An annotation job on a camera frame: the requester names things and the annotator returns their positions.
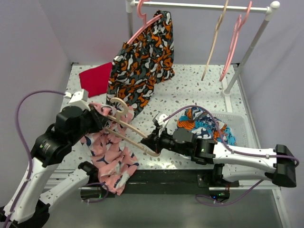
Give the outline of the pink navy patterned shorts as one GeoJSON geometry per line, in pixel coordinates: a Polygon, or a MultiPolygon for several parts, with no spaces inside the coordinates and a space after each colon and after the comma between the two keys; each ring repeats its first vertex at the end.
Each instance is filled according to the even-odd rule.
{"type": "Polygon", "coordinates": [[[90,152],[91,161],[98,168],[98,180],[111,193],[121,195],[129,178],[139,168],[135,154],[123,139],[105,129],[85,135],[80,143],[90,152]]]}

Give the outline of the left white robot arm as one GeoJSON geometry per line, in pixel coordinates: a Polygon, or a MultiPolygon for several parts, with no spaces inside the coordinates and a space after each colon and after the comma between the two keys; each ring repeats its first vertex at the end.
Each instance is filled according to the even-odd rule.
{"type": "Polygon", "coordinates": [[[57,114],[55,123],[36,139],[22,181],[9,203],[0,209],[4,227],[41,228],[51,210],[69,193],[97,184],[98,169],[91,162],[84,161],[64,181],[43,191],[72,147],[86,134],[103,130],[108,120],[92,106],[85,110],[68,106],[57,114]]]}

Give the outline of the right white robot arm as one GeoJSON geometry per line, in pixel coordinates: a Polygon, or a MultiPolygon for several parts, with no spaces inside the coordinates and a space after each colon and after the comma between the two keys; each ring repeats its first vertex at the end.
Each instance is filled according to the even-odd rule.
{"type": "Polygon", "coordinates": [[[280,187],[296,187],[296,159],[285,145],[278,144],[273,149],[230,146],[199,139],[182,128],[172,135],[154,130],[141,143],[155,153],[166,149],[200,165],[213,164],[211,180],[218,187],[240,180],[266,180],[280,187]]]}

